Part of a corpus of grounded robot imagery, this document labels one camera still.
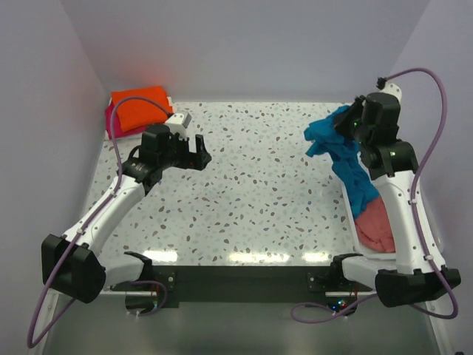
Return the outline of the blue t-shirt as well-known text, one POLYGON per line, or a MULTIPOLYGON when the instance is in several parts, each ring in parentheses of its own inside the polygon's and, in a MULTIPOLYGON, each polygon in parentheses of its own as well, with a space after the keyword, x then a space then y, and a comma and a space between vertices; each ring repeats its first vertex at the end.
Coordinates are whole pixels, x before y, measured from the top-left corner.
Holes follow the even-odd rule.
POLYGON ((379 193, 358 161, 359 144, 335 131, 336 116, 348 108, 348 105, 340 106, 326 118, 310 123, 304 131, 304 139, 312 143, 307 156, 325 153, 330 156, 332 170, 347 190, 351 212, 356 219, 366 211, 368 203, 379 197, 379 193))

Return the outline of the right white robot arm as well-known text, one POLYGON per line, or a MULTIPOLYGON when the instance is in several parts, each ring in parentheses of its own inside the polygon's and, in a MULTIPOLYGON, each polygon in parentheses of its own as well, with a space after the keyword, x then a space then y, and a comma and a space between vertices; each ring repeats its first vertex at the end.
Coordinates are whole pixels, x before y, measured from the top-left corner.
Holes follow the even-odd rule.
POLYGON ((335 118, 335 130, 359 143, 356 160, 383 200, 395 252, 380 254, 355 243, 357 252, 336 258, 329 273, 332 287, 347 290, 354 282, 376 291, 388 308, 433 301, 461 283, 449 268, 426 216, 412 145, 397 137, 400 92, 359 96, 335 118))

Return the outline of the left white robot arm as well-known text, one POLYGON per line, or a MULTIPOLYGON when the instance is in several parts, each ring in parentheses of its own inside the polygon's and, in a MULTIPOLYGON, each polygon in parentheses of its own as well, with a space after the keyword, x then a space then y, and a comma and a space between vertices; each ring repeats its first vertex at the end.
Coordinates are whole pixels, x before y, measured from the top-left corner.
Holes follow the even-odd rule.
POLYGON ((149 126, 93 208, 61 236, 50 234, 44 239, 41 267, 45 288, 83 303, 121 283, 147 289, 153 281, 149 258, 128 251, 106 262, 99 259, 100 253, 118 224, 161 181, 165 170, 206 168, 211 155, 201 134, 195 136, 195 147, 190 150, 186 128, 181 125, 149 126))

